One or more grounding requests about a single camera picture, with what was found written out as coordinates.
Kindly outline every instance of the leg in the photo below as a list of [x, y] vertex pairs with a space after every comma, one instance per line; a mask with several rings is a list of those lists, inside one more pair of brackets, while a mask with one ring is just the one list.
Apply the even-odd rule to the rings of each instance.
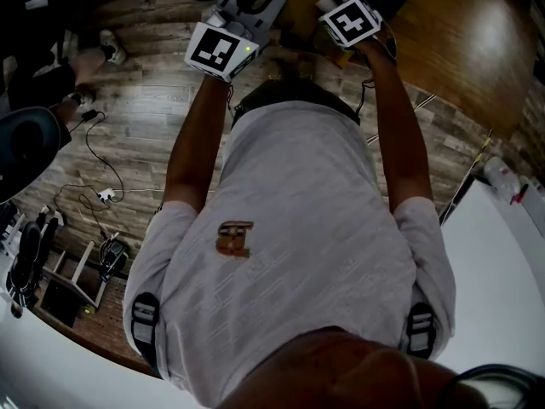
[[70, 123], [76, 115], [77, 107], [79, 103], [73, 99], [64, 100], [62, 103], [54, 105], [49, 110], [55, 115], [59, 122], [64, 125]]
[[104, 62], [106, 62], [106, 55], [101, 49], [87, 50], [72, 59], [69, 65], [76, 76], [76, 86], [91, 80]]

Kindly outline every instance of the white bottle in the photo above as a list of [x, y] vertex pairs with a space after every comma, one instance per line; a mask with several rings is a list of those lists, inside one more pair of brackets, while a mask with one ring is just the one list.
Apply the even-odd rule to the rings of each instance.
[[520, 181], [516, 174], [497, 156], [485, 165], [485, 177], [496, 189], [497, 195], [507, 203], [513, 203], [520, 193]]

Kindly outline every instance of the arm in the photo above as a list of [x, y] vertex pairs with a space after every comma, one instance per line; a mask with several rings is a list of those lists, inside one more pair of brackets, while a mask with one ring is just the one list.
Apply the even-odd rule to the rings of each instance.
[[427, 152], [396, 66], [381, 46], [364, 41], [358, 45], [367, 56], [375, 79], [378, 133], [390, 211], [411, 197], [433, 200]]
[[223, 132], [229, 84], [206, 76], [170, 154], [163, 201], [183, 201], [200, 212]]

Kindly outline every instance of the white marker cube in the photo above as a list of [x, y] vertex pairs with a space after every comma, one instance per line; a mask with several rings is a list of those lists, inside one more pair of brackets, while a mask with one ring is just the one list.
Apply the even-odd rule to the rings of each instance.
[[382, 17], [361, 0], [348, 0], [319, 21], [336, 43], [348, 48], [380, 31]]
[[259, 55], [259, 45], [220, 27], [197, 23], [185, 62], [210, 76], [231, 82]]

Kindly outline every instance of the shoe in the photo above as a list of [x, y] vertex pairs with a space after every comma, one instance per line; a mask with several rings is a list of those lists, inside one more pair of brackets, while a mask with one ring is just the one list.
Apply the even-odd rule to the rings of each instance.
[[95, 102], [95, 94], [83, 86], [77, 86], [68, 97], [75, 100], [80, 107], [89, 107]]
[[19, 253], [11, 267], [10, 281], [17, 291], [25, 290], [30, 285], [41, 240], [40, 227], [36, 222], [28, 222], [21, 233]]
[[121, 44], [118, 41], [118, 38], [116, 37], [115, 33], [113, 33], [112, 31], [109, 31], [107, 29], [100, 31], [100, 45], [102, 47], [110, 46], [115, 49], [112, 57], [107, 60], [108, 62], [111, 62], [115, 65], [121, 65], [126, 61], [127, 52], [121, 46]]

